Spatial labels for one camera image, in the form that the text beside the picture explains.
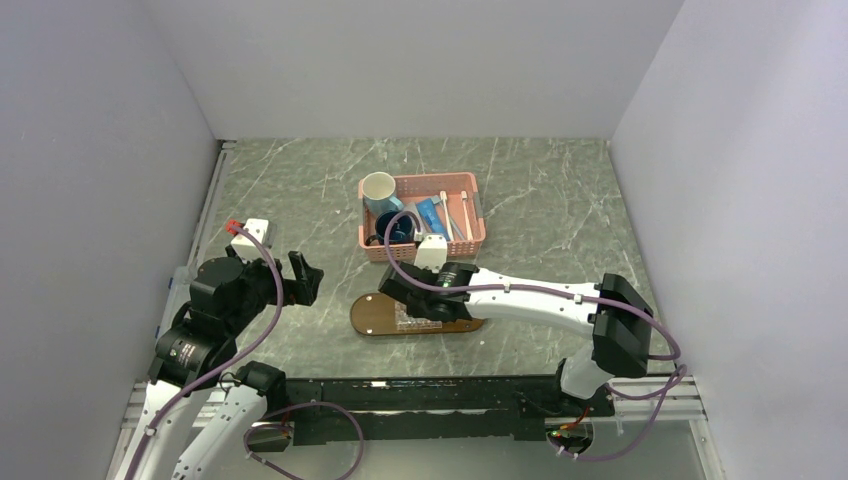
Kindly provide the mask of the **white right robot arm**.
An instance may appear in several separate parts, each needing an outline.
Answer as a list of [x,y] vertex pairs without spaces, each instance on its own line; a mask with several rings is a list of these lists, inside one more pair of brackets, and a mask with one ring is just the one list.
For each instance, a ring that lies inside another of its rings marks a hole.
[[401,262],[388,267],[378,290],[408,315],[434,322],[502,319],[564,328],[586,339],[558,369],[551,388],[557,411],[574,415],[614,378],[647,374],[651,308],[623,277],[598,283],[555,283],[510,277],[448,262],[438,272]]

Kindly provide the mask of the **clear textured glass dish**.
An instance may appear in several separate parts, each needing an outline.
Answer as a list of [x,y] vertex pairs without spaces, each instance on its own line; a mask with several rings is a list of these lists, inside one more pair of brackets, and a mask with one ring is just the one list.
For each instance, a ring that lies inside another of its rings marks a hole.
[[441,322],[428,320],[425,318],[417,318],[410,316],[406,311],[406,306],[395,303],[395,328],[397,331],[430,331],[441,330],[443,324]]

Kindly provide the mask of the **dark navy mug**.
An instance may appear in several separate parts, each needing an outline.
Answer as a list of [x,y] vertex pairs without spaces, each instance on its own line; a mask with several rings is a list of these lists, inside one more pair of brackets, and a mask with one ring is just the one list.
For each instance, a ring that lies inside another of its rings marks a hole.
[[389,223],[399,214],[399,211],[390,210],[381,214],[374,222],[374,233],[365,240],[366,246],[372,244],[390,245],[414,243],[412,238],[413,224],[407,217],[407,214],[402,214],[392,226]]

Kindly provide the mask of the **blue toothpaste tube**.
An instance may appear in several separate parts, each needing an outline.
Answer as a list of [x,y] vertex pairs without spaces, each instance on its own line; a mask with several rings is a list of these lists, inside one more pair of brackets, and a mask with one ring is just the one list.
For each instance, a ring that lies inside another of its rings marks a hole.
[[450,240],[448,229],[442,223],[436,209],[436,204],[431,199],[424,199],[417,202],[416,209],[432,233],[442,235],[447,241]]

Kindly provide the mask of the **oval wooden tray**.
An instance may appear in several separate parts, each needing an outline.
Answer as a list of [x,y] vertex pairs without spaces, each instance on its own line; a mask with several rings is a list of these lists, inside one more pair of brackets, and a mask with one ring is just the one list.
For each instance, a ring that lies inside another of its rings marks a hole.
[[441,330],[397,331],[395,328],[395,303],[389,296],[381,293],[368,293],[360,296],[351,306],[350,323],[358,333],[375,336],[429,335],[474,332],[484,325],[482,319],[457,320],[443,323]]

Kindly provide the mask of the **white and light-blue mug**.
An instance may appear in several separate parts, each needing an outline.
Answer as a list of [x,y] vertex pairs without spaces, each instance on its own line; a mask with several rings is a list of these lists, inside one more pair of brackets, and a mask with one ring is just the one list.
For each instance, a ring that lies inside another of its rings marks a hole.
[[386,172],[373,172],[361,181],[361,194],[367,210],[379,217],[386,212],[402,211],[404,203],[397,197],[395,178]]

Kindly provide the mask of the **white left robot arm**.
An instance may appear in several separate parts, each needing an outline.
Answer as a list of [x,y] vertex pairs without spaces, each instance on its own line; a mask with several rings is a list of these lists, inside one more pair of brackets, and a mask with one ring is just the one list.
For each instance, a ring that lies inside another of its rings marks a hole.
[[251,361],[236,375],[219,416],[195,438],[194,421],[224,370],[247,355],[237,347],[246,327],[269,305],[311,306],[323,270],[291,251],[294,276],[260,252],[244,258],[230,249],[204,262],[189,286],[189,299],[155,344],[139,423],[117,476],[120,479],[198,479],[225,441],[250,422],[279,417],[287,406],[284,372]]

